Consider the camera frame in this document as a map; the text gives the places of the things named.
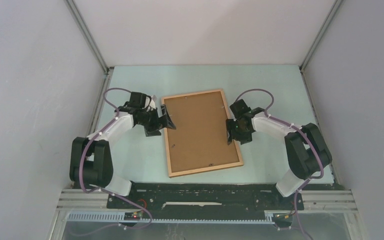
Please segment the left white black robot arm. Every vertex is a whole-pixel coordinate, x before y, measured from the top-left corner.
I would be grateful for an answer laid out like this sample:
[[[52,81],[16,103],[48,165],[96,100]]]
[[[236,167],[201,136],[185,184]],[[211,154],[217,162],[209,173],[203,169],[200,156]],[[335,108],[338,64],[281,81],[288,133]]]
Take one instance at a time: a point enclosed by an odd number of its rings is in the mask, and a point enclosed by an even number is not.
[[[128,101],[114,108],[114,117],[102,129],[73,140],[69,178],[82,188],[102,188],[119,195],[125,208],[136,206],[133,182],[114,171],[111,146],[137,125],[143,126],[146,137],[160,136],[164,128],[176,129],[165,104],[157,107],[154,96],[132,91]]]

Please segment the brown cardboard backing board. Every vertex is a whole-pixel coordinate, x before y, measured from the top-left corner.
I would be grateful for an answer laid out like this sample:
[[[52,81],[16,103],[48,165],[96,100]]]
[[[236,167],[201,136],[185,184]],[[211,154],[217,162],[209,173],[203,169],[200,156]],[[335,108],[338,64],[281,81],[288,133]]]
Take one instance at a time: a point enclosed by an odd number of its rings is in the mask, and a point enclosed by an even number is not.
[[[170,178],[241,167],[236,142],[227,143],[231,118],[222,89],[162,97],[176,129],[164,129]]]

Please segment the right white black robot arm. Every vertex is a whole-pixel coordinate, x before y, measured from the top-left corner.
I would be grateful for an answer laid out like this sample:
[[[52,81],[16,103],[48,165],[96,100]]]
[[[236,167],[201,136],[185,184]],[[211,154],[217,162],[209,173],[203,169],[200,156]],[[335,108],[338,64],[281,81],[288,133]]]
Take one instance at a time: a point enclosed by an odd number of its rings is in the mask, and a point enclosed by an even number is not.
[[[279,139],[285,146],[289,169],[271,194],[271,204],[284,209],[291,195],[312,179],[324,176],[324,169],[333,161],[332,154],[314,123],[294,125],[271,116],[264,108],[250,108],[239,99],[230,105],[234,118],[226,120],[227,143],[247,144],[253,133],[265,133]]]

